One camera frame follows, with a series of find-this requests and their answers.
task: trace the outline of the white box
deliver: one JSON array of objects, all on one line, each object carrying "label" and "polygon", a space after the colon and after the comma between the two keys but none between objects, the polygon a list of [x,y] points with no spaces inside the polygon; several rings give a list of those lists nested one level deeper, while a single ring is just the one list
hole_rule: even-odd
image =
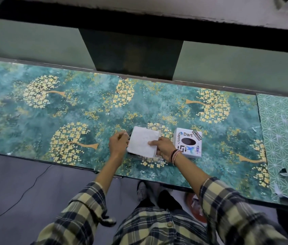
[{"label": "white box", "polygon": [[177,128],[173,134],[173,144],[186,157],[202,156],[202,132]]}]

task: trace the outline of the gold tree pattern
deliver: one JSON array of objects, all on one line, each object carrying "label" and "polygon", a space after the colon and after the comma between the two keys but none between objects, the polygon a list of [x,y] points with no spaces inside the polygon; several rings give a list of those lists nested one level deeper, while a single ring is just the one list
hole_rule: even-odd
[{"label": "gold tree pattern", "polygon": [[259,185],[263,187],[269,187],[269,173],[268,173],[268,165],[266,163],[261,164],[259,167],[253,167],[252,169],[256,169],[258,172],[253,178],[259,180]]},{"label": "gold tree pattern", "polygon": [[111,108],[122,107],[129,103],[134,96],[134,92],[134,83],[131,80],[128,78],[120,79],[116,87],[116,92],[113,96]]},{"label": "gold tree pattern", "polygon": [[252,163],[260,163],[260,162],[267,162],[267,158],[266,158],[266,152],[265,152],[265,149],[264,149],[264,144],[262,141],[260,140],[254,140],[254,144],[250,144],[250,146],[259,151],[259,160],[251,160],[251,159],[248,159],[244,156],[241,156],[240,154],[236,154],[236,156],[239,157],[239,160],[242,162],[242,161],[246,161],[246,162],[252,162]]},{"label": "gold tree pattern", "polygon": [[53,161],[56,163],[63,163],[75,165],[80,162],[79,153],[84,153],[81,147],[97,149],[99,144],[82,144],[81,135],[89,133],[87,124],[68,123],[55,132],[50,142],[50,152]]},{"label": "gold tree pattern", "polygon": [[201,88],[197,91],[200,96],[197,96],[200,101],[191,101],[186,99],[186,104],[199,103],[204,105],[204,112],[199,112],[196,115],[199,119],[207,123],[218,123],[226,119],[229,115],[230,105],[227,98],[219,90]]},{"label": "gold tree pattern", "polygon": [[[161,131],[161,136],[167,137],[172,141],[173,132],[165,125],[162,125],[160,123],[147,123],[147,128],[154,131]],[[161,157],[147,158],[142,156],[141,164],[150,168],[154,168],[154,165],[156,165],[157,168],[160,168],[164,167],[167,162]]]},{"label": "gold tree pattern", "polygon": [[55,86],[55,84],[59,82],[58,77],[52,75],[44,75],[36,78],[27,85],[23,94],[24,101],[31,107],[43,108],[50,103],[49,100],[46,99],[48,93],[56,93],[66,97],[65,92],[50,90],[56,88],[57,86]]}]

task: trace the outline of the white paper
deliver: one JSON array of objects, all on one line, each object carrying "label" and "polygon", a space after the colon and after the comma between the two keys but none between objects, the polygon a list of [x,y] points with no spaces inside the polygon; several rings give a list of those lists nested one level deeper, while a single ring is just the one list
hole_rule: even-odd
[{"label": "white paper", "polygon": [[159,139],[159,131],[135,126],[130,136],[127,151],[136,155],[153,158],[156,154],[156,146],[150,146],[147,143]]}]

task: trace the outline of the floor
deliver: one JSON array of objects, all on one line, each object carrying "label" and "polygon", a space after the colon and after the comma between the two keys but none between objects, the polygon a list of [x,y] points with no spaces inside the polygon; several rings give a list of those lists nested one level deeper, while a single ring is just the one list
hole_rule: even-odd
[{"label": "floor", "polygon": [[[46,163],[0,156],[0,214],[15,204],[49,166]],[[43,227],[55,220],[68,201],[94,179],[95,174],[91,171],[50,166],[20,202],[0,217],[0,244],[30,244]],[[94,244],[110,244],[120,223],[138,205],[137,182],[129,178],[112,181],[106,202],[108,215],[116,218],[117,225],[112,228],[99,226]],[[188,211],[183,192],[174,190],[171,195]],[[262,206],[254,208],[264,211],[277,222],[275,209]]]}]

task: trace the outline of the desk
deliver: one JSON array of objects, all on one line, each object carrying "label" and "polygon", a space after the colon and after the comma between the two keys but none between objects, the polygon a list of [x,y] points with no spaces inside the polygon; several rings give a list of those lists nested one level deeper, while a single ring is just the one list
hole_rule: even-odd
[{"label": "desk", "polygon": [[[273,202],[255,95],[0,62],[0,154],[100,170],[108,138],[134,126],[203,133],[193,162],[244,197]],[[189,187],[161,159],[126,156],[118,175]]]}]

